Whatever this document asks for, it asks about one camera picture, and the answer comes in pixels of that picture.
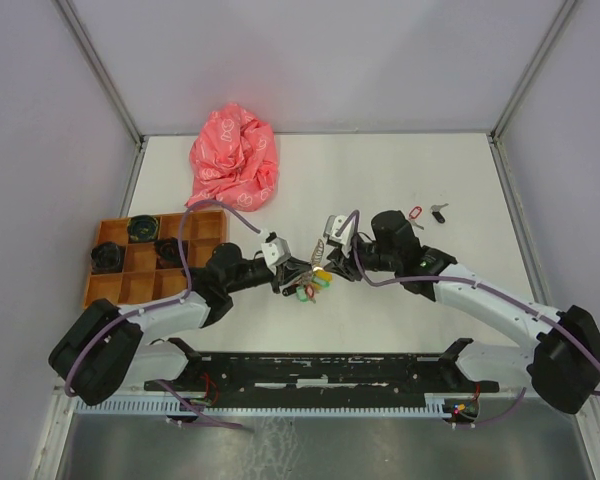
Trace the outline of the key with red tag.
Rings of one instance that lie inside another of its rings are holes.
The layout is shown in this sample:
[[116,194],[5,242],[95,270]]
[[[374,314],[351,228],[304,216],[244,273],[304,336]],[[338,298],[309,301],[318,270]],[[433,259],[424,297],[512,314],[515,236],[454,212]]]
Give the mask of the key with red tag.
[[413,207],[410,210],[409,214],[408,214],[408,221],[409,221],[409,223],[413,227],[415,227],[415,228],[417,228],[419,230],[423,230],[424,229],[424,227],[418,223],[418,218],[420,217],[421,214],[422,214],[422,207],[418,206],[418,205],[416,205],[415,207]]

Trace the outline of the crumpled pink cloth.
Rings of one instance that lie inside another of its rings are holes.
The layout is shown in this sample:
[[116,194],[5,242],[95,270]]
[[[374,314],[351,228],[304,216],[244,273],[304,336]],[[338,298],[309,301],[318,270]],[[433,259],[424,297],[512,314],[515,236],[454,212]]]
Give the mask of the crumpled pink cloth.
[[271,125],[237,103],[214,110],[189,153],[193,172],[187,204],[217,200],[244,212],[274,196],[279,157]]

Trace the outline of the black rosette left tray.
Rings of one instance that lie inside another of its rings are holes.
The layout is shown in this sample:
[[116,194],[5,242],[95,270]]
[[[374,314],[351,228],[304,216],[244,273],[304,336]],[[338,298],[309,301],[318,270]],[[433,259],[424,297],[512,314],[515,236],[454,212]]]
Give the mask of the black rosette left tray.
[[113,274],[123,270],[125,249],[115,242],[96,245],[90,253],[92,274]]

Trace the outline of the key with black fob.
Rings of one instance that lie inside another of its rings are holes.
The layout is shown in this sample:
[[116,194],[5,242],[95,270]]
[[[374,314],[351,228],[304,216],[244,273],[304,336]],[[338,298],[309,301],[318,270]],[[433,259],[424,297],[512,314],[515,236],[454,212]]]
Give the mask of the key with black fob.
[[444,203],[444,204],[435,204],[430,207],[430,213],[433,216],[433,218],[436,220],[437,223],[439,223],[439,224],[446,223],[446,217],[443,215],[442,210],[448,206],[449,206],[448,203]]

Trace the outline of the black rosette tray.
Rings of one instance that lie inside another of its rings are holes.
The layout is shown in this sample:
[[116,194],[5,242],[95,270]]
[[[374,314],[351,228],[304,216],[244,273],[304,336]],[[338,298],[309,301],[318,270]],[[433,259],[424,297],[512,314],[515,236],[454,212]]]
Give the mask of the black rosette tray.
[[183,266],[179,243],[176,237],[158,239],[153,243],[153,246],[159,269],[180,268]]
[[123,270],[125,249],[115,242],[96,245],[90,253],[92,274],[113,274]]
[[149,243],[158,239],[160,220],[152,215],[137,215],[127,222],[129,244]]

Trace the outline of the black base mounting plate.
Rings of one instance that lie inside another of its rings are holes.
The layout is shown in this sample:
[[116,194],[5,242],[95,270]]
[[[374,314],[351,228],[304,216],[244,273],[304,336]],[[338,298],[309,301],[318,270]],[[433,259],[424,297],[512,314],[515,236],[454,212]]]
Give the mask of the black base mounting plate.
[[209,393],[218,408],[423,407],[427,394],[497,393],[472,381],[447,354],[204,352],[175,380]]

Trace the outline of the aluminium frame post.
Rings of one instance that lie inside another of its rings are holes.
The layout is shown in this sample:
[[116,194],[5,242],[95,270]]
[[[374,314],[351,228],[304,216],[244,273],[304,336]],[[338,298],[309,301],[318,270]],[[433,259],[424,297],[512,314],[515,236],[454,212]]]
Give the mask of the aluminium frame post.
[[51,3],[56,8],[62,21],[69,30],[80,53],[87,62],[89,69],[114,109],[114,112],[125,131],[136,145],[142,145],[144,136],[132,118],[132,115],[125,105],[104,62],[101,60],[87,28],[78,14],[74,2],[68,0],[52,0]]
[[509,129],[522,102],[540,75],[541,70],[559,43],[580,5],[581,1],[579,0],[565,0],[560,3],[557,12],[553,16],[530,60],[525,65],[512,94],[509,96],[507,103],[491,129],[490,138],[493,142],[500,140]]

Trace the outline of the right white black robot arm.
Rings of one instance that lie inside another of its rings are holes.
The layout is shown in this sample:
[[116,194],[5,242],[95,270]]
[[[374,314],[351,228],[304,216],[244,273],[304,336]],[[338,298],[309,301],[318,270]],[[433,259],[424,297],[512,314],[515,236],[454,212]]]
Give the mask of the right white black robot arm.
[[508,346],[467,340],[438,368],[447,389],[493,381],[532,391],[567,414],[600,397],[600,331],[587,310],[576,305],[560,310],[502,290],[452,255],[421,244],[400,211],[377,214],[370,240],[362,238],[358,222],[357,211],[328,218],[323,232],[332,248],[327,271],[375,288],[399,285],[510,340]]

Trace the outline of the keyring bunch with colourful tags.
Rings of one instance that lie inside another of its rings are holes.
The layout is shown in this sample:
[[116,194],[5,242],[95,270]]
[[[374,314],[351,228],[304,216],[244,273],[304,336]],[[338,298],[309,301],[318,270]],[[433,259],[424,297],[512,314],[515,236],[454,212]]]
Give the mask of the keyring bunch with colourful tags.
[[316,303],[317,294],[328,288],[333,280],[332,275],[322,266],[324,252],[325,243],[322,239],[318,239],[309,260],[310,270],[286,286],[282,290],[283,296],[294,296],[302,303]]

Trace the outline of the black rosette middle tray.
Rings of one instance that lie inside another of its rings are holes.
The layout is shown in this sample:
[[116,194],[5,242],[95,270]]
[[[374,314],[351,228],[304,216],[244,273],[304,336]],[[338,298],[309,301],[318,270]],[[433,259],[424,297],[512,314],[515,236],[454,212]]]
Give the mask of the black rosette middle tray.
[[153,243],[153,246],[159,269],[180,268],[183,266],[179,243],[176,237],[158,239]]

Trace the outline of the black rosette top tray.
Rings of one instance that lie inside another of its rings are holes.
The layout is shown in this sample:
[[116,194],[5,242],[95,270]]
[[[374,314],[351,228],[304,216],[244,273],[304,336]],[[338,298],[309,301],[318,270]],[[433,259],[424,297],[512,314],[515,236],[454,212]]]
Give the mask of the black rosette top tray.
[[160,220],[152,215],[137,215],[127,222],[129,244],[149,243],[158,239]]

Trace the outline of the right aluminium frame post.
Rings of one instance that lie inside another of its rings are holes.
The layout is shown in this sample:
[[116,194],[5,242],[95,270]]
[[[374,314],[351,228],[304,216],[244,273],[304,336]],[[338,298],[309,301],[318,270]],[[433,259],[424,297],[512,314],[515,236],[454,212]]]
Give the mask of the right aluminium frame post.
[[580,5],[581,1],[579,0],[565,0],[560,3],[557,12],[553,16],[530,60],[525,65],[512,94],[509,96],[507,103],[491,129],[490,138],[493,142],[500,140],[509,129],[522,102],[540,75],[541,70],[559,43]]

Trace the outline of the left aluminium frame post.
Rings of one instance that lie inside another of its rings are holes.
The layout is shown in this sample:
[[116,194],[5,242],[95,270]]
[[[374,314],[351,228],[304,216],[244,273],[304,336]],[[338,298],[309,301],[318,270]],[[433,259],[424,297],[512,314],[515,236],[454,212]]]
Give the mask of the left aluminium frame post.
[[132,115],[125,105],[104,62],[101,60],[87,28],[78,14],[74,2],[68,0],[52,0],[51,3],[56,8],[62,21],[69,30],[80,53],[87,62],[89,69],[114,109],[114,112],[125,131],[136,145],[142,145],[144,136],[132,118]]

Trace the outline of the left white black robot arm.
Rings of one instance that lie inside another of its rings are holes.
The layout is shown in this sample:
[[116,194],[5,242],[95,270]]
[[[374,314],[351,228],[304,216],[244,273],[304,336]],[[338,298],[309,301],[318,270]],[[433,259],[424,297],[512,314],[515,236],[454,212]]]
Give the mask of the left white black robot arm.
[[222,243],[202,268],[186,270],[184,291],[139,305],[93,301],[52,349],[48,363],[69,396],[98,405],[122,387],[170,381],[189,390],[201,378],[192,348],[176,339],[186,330],[217,323],[233,306],[232,294],[268,284],[280,293],[311,272],[282,239],[264,245],[253,259],[234,243]]

